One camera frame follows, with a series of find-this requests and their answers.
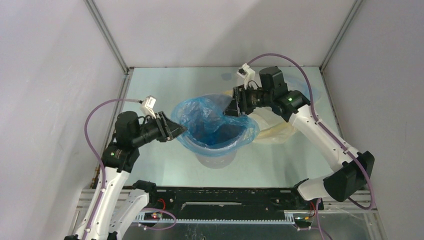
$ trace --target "red wire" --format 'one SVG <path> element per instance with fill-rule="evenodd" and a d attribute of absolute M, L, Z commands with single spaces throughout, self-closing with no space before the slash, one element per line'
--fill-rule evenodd
<path fill-rule="evenodd" d="M 310 216 L 310 218 L 312 218 L 313 216 L 315 216 L 315 213 L 317 212 L 317 210 L 315 209 L 315 205 L 314 205 L 314 203 L 311 201 L 311 202 L 309 202 L 310 203 L 310 205 L 312 206 L 312 208 L 313 208 L 313 215 L 312 216 Z"/>
<path fill-rule="evenodd" d="M 157 201 L 158 201 L 158 202 L 162 202 L 162 203 L 163 203 L 163 208 L 162 208 L 162 210 L 165 210 L 165 207 L 167 206 L 167 204 L 165 203 L 165 200 L 163 200 L 162 198 L 159 198 Z"/>

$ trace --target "white robotic arm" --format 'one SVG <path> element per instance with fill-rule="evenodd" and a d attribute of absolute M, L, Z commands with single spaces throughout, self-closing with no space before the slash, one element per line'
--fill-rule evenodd
<path fill-rule="evenodd" d="M 254 76 L 252 69 L 244 64 L 240 70 Z M 366 178 L 355 160 L 371 175 L 374 157 L 368 151 L 363 154 L 333 132 L 312 110 L 310 101 L 299 91 L 290 91 L 278 67 L 259 71 L 261 87 L 240 85 L 233 88 L 233 99 L 225 114 L 248 115 L 255 108 L 271 107 L 272 111 L 302 132 L 322 153 L 334 172 L 315 179 L 306 179 L 295 188 L 306 201 L 332 197 L 343 202 L 363 187 Z"/>
<path fill-rule="evenodd" d="M 163 112 L 154 113 L 155 102 L 152 96 L 139 101 L 141 110 L 146 114 L 141 124 L 141 117 L 133 111 L 118 115 L 113 134 L 116 141 L 112 139 L 102 154 L 102 171 L 93 200 L 74 235 L 66 236 L 65 240 L 121 239 L 142 209 L 149 203 L 156 204 L 156 184 L 139 180 L 132 186 L 133 190 L 125 203 L 114 215 L 121 190 L 140 156 L 139 147 L 153 140 L 171 141 L 187 130 L 169 120 Z"/>

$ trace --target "white panel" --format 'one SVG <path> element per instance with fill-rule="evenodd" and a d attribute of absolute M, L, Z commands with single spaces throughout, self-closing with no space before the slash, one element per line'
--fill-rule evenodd
<path fill-rule="evenodd" d="M 423 12 L 422 0 L 366 1 L 326 72 L 346 140 L 375 156 L 371 180 L 393 240 L 424 236 Z"/>
<path fill-rule="evenodd" d="M 241 66 L 276 52 L 318 66 L 354 0 L 99 0 L 133 67 Z M 257 66 L 288 65 L 267 58 Z"/>
<path fill-rule="evenodd" d="M 82 0 L 0 1 L 0 42 L 1 238 L 63 239 L 123 74 Z"/>

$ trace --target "cable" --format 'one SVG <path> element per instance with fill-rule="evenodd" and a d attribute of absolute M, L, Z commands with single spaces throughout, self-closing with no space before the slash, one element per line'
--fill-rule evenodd
<path fill-rule="evenodd" d="M 141 223 L 138 223 L 137 224 L 137 225 L 143 226 L 145 229 L 150 229 L 150 230 L 155 230 L 155 231 L 161 231 L 161 230 L 170 229 L 170 228 L 172 228 L 173 226 L 175 226 L 177 224 L 177 218 L 172 213 L 170 213 L 169 211 L 165 211 L 165 210 L 157 209 L 157 208 L 146 207 L 146 208 L 143 208 L 142 209 L 142 212 L 161 212 L 163 214 L 169 215 L 173 219 L 173 223 L 170 226 L 163 227 L 163 228 L 154 228 L 154 227 L 151 227 L 151 226 L 145 226 L 145 225 L 142 225 Z"/>
<path fill-rule="evenodd" d="M 253 80 L 250 80 L 249 82 L 247 82 L 247 84 L 249 84 L 251 82 L 253 82 L 254 84 L 256 84 L 256 88 L 259 88 L 259 85 L 255 81 L 253 81 Z"/>
<path fill-rule="evenodd" d="M 318 206 L 320 205 L 321 201 L 322 201 L 321 198 L 318 198 L 318 200 L 316 200 L 315 215 L 316 215 L 316 224 L 318 225 L 319 233 L 321 234 L 322 240 L 324 240 L 325 238 L 324 238 L 323 232 L 325 232 L 325 231 L 321 228 L 320 216 L 318 215 Z"/>
<path fill-rule="evenodd" d="M 105 171 L 105 165 L 103 165 L 102 162 L 102 158 L 100 157 L 99 153 L 97 153 L 96 149 L 94 148 L 93 144 L 90 141 L 89 138 L 89 133 L 88 133 L 88 125 L 89 125 L 89 121 L 91 119 L 91 117 L 93 116 L 93 114 L 101 107 L 103 107 L 106 104 L 110 104 L 113 102 L 133 102 L 133 103 L 140 103 L 141 101 L 137 100 L 137 99 L 127 99 L 127 98 L 116 98 L 116 99 L 112 99 L 112 100 L 108 100 L 105 101 L 101 104 L 99 104 L 98 106 L 96 106 L 91 112 L 90 114 L 88 114 L 87 119 L 85 120 L 85 124 L 84 124 L 84 135 L 85 135 L 85 140 L 87 141 L 88 146 L 90 147 L 91 151 L 94 153 L 96 159 L 98 160 L 98 163 L 100 165 L 100 170 L 101 170 L 101 188 L 104 189 L 106 184 L 106 171 Z M 100 191 L 98 193 L 97 199 L 95 201 L 94 207 L 92 209 L 91 215 L 88 218 L 88 222 L 87 222 L 87 227 L 86 229 L 90 229 L 92 227 L 92 223 L 93 223 L 93 218 L 96 215 L 97 212 L 97 208 L 99 207 L 100 201 L 102 200 L 103 197 L 103 191 Z M 84 234 L 82 235 L 82 240 L 85 240 L 87 237 L 88 232 L 86 230 L 84 230 Z"/>
<path fill-rule="evenodd" d="M 315 212 L 317 211 L 316 209 L 315 209 L 315 205 L 314 205 L 314 203 L 311 201 L 310 202 L 310 205 L 312 206 L 312 209 L 313 209 L 313 215 L 312 216 L 309 216 L 310 218 L 313 218 L 314 216 L 315 216 Z"/>
<path fill-rule="evenodd" d="M 165 210 L 165 207 L 167 206 L 167 204 L 165 203 L 165 200 L 163 200 L 162 198 L 159 198 L 157 201 L 163 203 L 162 210 Z"/>
<path fill-rule="evenodd" d="M 279 57 L 279 58 L 283 58 L 289 62 L 291 62 L 292 64 L 294 64 L 297 69 L 299 69 L 299 71 L 302 73 L 303 77 L 305 78 L 306 81 L 306 85 L 307 85 L 307 89 L 309 91 L 309 100 L 310 100 L 310 112 L 312 114 L 313 119 L 318 122 L 318 116 L 315 112 L 315 106 L 314 106 L 314 99 L 312 96 L 312 88 L 311 88 L 311 83 L 309 82 L 308 76 L 306 75 L 305 71 L 301 68 L 301 66 L 299 66 L 299 64 L 297 64 L 294 60 L 292 60 L 291 58 L 278 54 L 278 53 L 264 53 L 261 54 L 255 58 L 253 58 L 252 60 L 250 60 L 247 65 L 250 66 L 251 63 L 253 63 L 254 61 L 266 57 L 266 56 L 274 56 L 274 57 Z M 359 208 L 363 209 L 363 210 L 371 210 L 374 208 L 374 206 L 376 205 L 375 202 L 375 196 L 374 196 L 374 189 L 373 189 L 373 185 L 371 184 L 371 180 L 370 180 L 370 176 L 368 176 L 367 171 L 365 170 L 365 168 L 362 166 L 362 164 L 358 161 L 358 159 L 350 152 L 348 151 L 348 148 L 322 123 L 322 122 L 318 122 L 317 123 L 342 149 L 343 151 L 345 151 L 347 153 L 347 155 L 355 162 L 355 164 L 359 167 L 361 173 L 363 174 L 366 184 L 368 185 L 369 188 L 369 194 L 370 194 L 370 204 L 369 206 L 362 206 L 360 205 L 358 202 L 356 202 L 355 200 L 353 200 L 352 198 L 348 197 L 347 199 L 349 199 L 353 204 L 355 204 L 356 206 L 358 206 Z"/>

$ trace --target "metal frame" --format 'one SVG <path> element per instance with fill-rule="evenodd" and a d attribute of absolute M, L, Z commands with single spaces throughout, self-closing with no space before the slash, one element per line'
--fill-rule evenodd
<path fill-rule="evenodd" d="M 99 11 L 99 8 L 97 7 L 94 0 L 84 0 L 84 2 L 88 10 L 90 11 L 95 23 L 97 24 L 98 29 L 103 35 L 104 40 L 106 41 L 107 45 L 109 46 L 110 50 L 118 61 L 123 73 L 127 74 L 129 70 L 128 66 L 125 63 L 124 58 L 122 57 L 122 54 L 119 51 L 119 48 L 114 38 L 112 37 L 111 32 L 109 31 L 108 26 L 106 25 L 105 20 L 102 17 L 102 14 Z"/>
<path fill-rule="evenodd" d="M 337 47 L 339 46 L 340 42 L 342 41 L 343 37 L 345 36 L 348 28 L 351 26 L 353 19 L 358 14 L 359 9 L 362 6 L 362 3 L 365 0 L 355 0 L 352 7 L 350 8 L 349 13 L 347 14 L 346 18 L 344 19 L 343 24 L 341 25 L 340 30 L 338 31 L 334 41 L 331 44 L 330 49 L 328 50 L 327 54 L 325 55 L 324 59 L 322 60 L 322 63 L 319 67 L 321 72 L 323 72 L 326 67 L 328 66 L 334 52 L 336 51 Z"/>
<path fill-rule="evenodd" d="M 348 15 L 346 16 L 342 26 L 340 27 L 340 30 L 338 31 L 334 41 L 331 44 L 331 47 L 329 48 L 328 52 L 326 53 L 321 65 L 319 66 L 319 69 L 321 71 L 321 76 L 322 76 L 322 80 L 325 86 L 325 90 L 327 92 L 329 101 L 330 101 L 330 105 L 332 108 L 332 112 L 337 124 L 337 128 L 338 128 L 338 132 L 340 134 L 341 137 L 343 137 L 343 133 L 342 130 L 340 128 L 340 124 L 339 124 L 339 120 L 338 120 L 338 115 L 336 112 L 336 109 L 334 107 L 333 101 L 332 101 L 332 97 L 330 94 L 330 91 L 328 89 L 327 83 L 326 83 L 326 79 L 324 76 L 324 71 L 326 69 L 326 67 L 328 66 L 332 56 L 334 55 L 334 52 L 336 51 L 336 49 L 338 48 L 340 42 L 343 40 L 344 36 L 346 35 L 347 30 L 349 29 L 349 27 L 351 26 L 353 19 L 355 18 L 355 16 L 358 14 L 361 6 L 363 5 L 365 0 L 355 0 L 355 2 L 353 3 Z M 125 74 L 125 77 L 122 81 L 121 87 L 119 89 L 119 94 L 118 94 L 118 98 L 124 98 L 127 94 L 128 91 L 128 87 L 130 85 L 131 82 L 131 78 L 134 72 L 134 68 L 131 67 L 129 68 L 121 54 L 121 52 L 119 51 L 119 48 L 116 44 L 116 42 L 114 41 L 114 38 L 112 37 L 96 3 L 94 0 L 84 0 L 88 10 L 90 11 L 94 21 L 96 22 L 101 34 L 103 35 L 107 45 L 109 46 L 110 50 L 112 51 L 114 57 L 116 58 L 118 64 L 120 65 L 123 73 Z M 114 111 L 112 113 L 110 122 L 109 122 L 109 126 L 108 126 L 108 132 L 105 136 L 105 140 L 103 143 L 103 146 L 106 147 L 106 145 L 108 144 L 112 133 L 113 133 L 113 123 L 114 120 L 117 117 L 117 114 L 119 112 L 122 111 L 123 109 L 123 102 L 117 102 L 115 104 L 114 107 Z M 73 232 L 74 228 L 76 226 L 76 224 L 78 222 L 80 222 L 82 220 L 82 218 L 84 217 L 84 211 L 87 210 L 88 206 L 90 205 L 90 202 L 93 198 L 94 195 L 94 189 L 84 189 L 81 192 L 81 196 L 79 198 L 78 201 L 78 205 L 76 207 L 76 211 L 75 211 L 75 215 L 74 218 L 72 220 L 72 226 L 70 228 L 70 231 Z M 122 190 L 118 199 L 118 202 L 116 204 L 116 208 L 120 207 L 121 204 L 126 200 L 127 196 L 128 196 L 129 190 Z M 356 201 L 361 202 L 362 204 L 368 204 L 370 202 L 370 193 L 367 190 L 364 191 L 358 191 L 356 192 L 354 195 L 352 195 L 352 198 Z M 364 215 L 364 219 L 367 223 L 367 228 L 368 228 L 368 232 L 369 235 L 371 237 L 371 240 L 387 240 L 387 237 L 385 235 L 385 231 L 384 228 L 382 226 L 381 220 L 380 220 L 380 216 L 378 214 L 378 210 L 377 209 L 373 209 L 371 211 L 365 211 L 362 209 L 357 208 L 353 203 L 351 203 L 350 201 L 345 201 L 345 202 L 337 202 L 331 198 L 329 199 L 324 199 L 324 210 L 321 210 L 320 212 L 322 214 L 360 214 L 363 213 Z M 308 213 L 308 211 L 304 211 L 304 210 L 287 210 L 286 211 L 287 214 L 306 214 Z"/>

